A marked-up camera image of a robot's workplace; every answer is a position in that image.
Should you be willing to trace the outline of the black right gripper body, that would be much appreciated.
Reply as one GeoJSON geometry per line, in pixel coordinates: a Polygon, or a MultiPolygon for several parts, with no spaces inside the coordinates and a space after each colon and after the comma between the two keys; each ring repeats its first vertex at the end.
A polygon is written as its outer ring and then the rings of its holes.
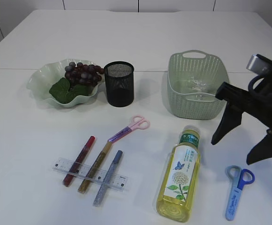
{"type": "Polygon", "coordinates": [[[223,82],[215,96],[235,105],[242,114],[255,117],[272,131],[272,72],[254,77],[248,90],[223,82]]]}

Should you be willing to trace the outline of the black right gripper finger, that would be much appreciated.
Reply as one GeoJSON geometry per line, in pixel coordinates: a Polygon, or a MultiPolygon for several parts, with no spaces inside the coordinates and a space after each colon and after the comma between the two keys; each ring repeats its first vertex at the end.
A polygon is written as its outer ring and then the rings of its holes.
{"type": "Polygon", "coordinates": [[[272,134],[267,134],[252,150],[248,153],[246,163],[253,163],[272,158],[272,134]]]}
{"type": "Polygon", "coordinates": [[[221,121],[212,136],[211,144],[216,145],[227,133],[241,125],[242,111],[227,102],[221,121]]]}

